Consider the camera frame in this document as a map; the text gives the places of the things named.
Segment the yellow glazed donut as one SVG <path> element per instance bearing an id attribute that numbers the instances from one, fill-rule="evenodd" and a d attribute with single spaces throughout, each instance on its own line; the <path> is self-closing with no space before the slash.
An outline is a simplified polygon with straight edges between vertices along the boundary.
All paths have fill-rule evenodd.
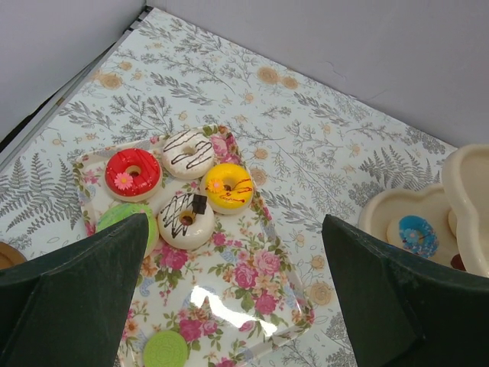
<path id="1" fill-rule="evenodd" d="M 211 208 L 223 215 L 244 211 L 254 195 L 251 175 L 238 164 L 217 164 L 200 183 L 201 194 L 207 196 Z"/>

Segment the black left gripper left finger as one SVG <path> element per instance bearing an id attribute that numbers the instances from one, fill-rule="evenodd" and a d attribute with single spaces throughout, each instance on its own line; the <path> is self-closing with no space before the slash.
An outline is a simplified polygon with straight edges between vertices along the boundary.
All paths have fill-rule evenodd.
<path id="1" fill-rule="evenodd" d="M 112 366 L 147 246 L 146 215 L 1 272 L 3 366 Z"/>

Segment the white donut with chocolate square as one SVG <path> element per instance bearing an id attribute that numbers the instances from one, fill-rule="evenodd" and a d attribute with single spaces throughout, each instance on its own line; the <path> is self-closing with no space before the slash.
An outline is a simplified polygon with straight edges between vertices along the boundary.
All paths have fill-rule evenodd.
<path id="1" fill-rule="evenodd" d="M 159 211 L 161 237 L 177 249 L 194 250 L 210 240 L 215 215 L 207 197 L 196 193 L 173 196 Z"/>

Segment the blue glazed donut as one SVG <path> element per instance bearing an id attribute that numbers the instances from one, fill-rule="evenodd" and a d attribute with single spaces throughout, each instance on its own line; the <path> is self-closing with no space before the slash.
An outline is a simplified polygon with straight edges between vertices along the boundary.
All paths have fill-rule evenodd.
<path id="1" fill-rule="evenodd" d="M 424 218 L 414 215 L 391 220 L 387 227 L 387 241 L 423 258 L 434 256 L 439 247 L 434 228 Z"/>

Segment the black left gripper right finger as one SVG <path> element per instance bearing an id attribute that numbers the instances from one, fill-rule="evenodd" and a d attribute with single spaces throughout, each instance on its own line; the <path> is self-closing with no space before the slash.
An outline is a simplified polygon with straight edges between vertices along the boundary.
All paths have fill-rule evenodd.
<path id="1" fill-rule="evenodd" d="M 488 279 L 388 245 L 331 215 L 322 240 L 359 366 L 486 366 Z"/>

